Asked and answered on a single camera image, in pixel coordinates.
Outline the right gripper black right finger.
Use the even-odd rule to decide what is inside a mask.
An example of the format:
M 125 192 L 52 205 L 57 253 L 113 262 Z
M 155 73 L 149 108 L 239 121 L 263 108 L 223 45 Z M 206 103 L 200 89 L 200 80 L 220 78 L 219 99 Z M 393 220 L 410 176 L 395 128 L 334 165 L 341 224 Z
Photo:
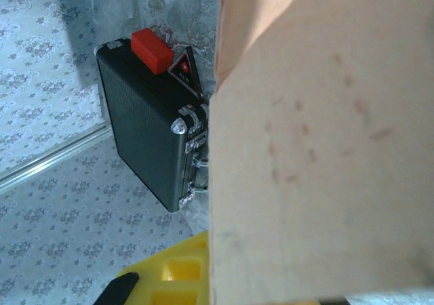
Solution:
M 319 299 L 320 305 L 350 305 L 349 301 L 344 297 Z

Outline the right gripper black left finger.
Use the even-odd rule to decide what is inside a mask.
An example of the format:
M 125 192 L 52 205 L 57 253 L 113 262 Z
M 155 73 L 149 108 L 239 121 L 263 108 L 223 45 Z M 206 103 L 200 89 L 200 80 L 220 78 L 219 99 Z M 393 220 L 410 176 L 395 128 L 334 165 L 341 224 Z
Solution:
M 139 281 L 137 272 L 128 272 L 112 281 L 97 298 L 97 305 L 124 305 Z

